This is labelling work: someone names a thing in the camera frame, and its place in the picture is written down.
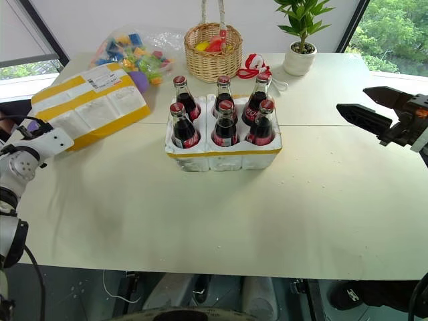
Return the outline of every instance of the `styrofoam box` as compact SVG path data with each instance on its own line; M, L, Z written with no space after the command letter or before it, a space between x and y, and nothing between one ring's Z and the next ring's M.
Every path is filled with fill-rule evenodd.
M234 98L238 122L236 124L239 142L230 147L216 145L211 134L217 119L212 110L215 104L215 95L195 98L201 106L201 115L194 121L195 128L201 134L198 145L182 149L172 141L173 120L170 115L165 137L165 152L173 157L184 171L205 172L212 171L238 171L265 169L274 161L282 149L282 139L276 112L272 117L275 138L265 146L257 146L245 140L249 126L243 122L241 116L249 97Z
M242 120L242 112L249 97L234 98L235 109L238 117L236 124L239 142L230 147L216 145L211 139L211 133L215 128L217 119L212 110L215 104L215 95L207 96L207 154L210 155L209 168L213 171L238 171L239 169L253 170L265 169L274 161L277 153L282 149L282 140L276 112L272 117L272 125L275 138L265 146L257 146L245 140L249 132L249 126Z
M195 101L201 107L201 114L193 121L193 126L201 135L199 143L187 149L175 146L172 140L173 117L170 114L165 137L165 152L174 158L184 171L206 172L209 171L208 157L205 155L207 150L207 99L206 97L196 97Z

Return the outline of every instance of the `red bottle cap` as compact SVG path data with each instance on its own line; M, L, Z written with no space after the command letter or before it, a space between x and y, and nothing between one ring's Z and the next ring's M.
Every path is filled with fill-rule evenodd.
M269 80L269 75L267 74L267 73L262 73L262 74L258 74L257 75L257 79L258 80L261 80L261 81L263 81L263 82L266 82L266 81L268 81Z
M228 84L228 83L230 83L230 77L229 76L219 76L217 78L217 82L220 84Z
M181 85L183 82L186 82L186 77L177 76L174 78L174 85Z
M171 105L169 110L170 112L180 112L181 110L183 110L184 107L185 105L181 104L180 102L175 102L174 104Z
M266 110L274 110L275 104L269 99L265 99L260 103L260 108L266 109Z
M233 102L230 100L223 100L219 104L219 109L222 110L231 110L233 108Z

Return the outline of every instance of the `coca-cola bottle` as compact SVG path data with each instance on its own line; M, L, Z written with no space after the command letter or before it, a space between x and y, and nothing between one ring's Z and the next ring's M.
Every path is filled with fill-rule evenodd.
M175 102L169 110L173 116L174 130L171 138L174 145L180 148L195 146L201 139L201 136L187 118L184 105L180 102Z
M274 139L275 133L272 128L273 111L274 102L271 100L266 99L260 103L259 112L245 140L254 145L263 146L269 144Z
M217 79L217 97L215 99L215 105L213 108L213 116L218 117L219 115L219 105L220 102L228 100L233 103L233 98L230 93L230 77L229 76L219 76ZM233 120L235 121L235 124L237 122L236 117L236 109L235 109L235 103L233 103Z
M260 103L268 97L268 84L269 75L265 73L257 75L253 93L249 97L248 103L245 105L245 109L242 112L242 120L248 126L254 123Z
M238 143L236 125L233 121L233 102L230 100L220 102L219 117L211 138L215 144L222 147L229 147Z
M189 115L190 120L193 122L199 117L201 107L195 103L189 88L187 87L187 80L184 76L177 76L174 78L175 93L177 95L177 102L185 105L186 113Z

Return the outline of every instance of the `purple ball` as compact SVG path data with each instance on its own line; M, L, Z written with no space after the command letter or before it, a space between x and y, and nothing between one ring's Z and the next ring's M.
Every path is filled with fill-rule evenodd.
M148 89L148 79L142 72L128 72L135 86L140 90L140 93L146 92Z

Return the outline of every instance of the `table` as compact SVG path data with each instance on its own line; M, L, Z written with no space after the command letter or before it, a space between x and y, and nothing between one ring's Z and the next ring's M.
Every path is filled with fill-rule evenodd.
M185 173L164 152L171 82L151 89L152 115L83 150L48 160L18 206L44 265L316 279L411 280L428 266L428 171L338 115L366 102L354 55L321 53L303 78L280 70L284 149L264 171ZM72 60L60 77L84 69ZM187 73L179 66L180 74ZM215 85L188 77L194 95ZM251 80L232 81L234 93Z

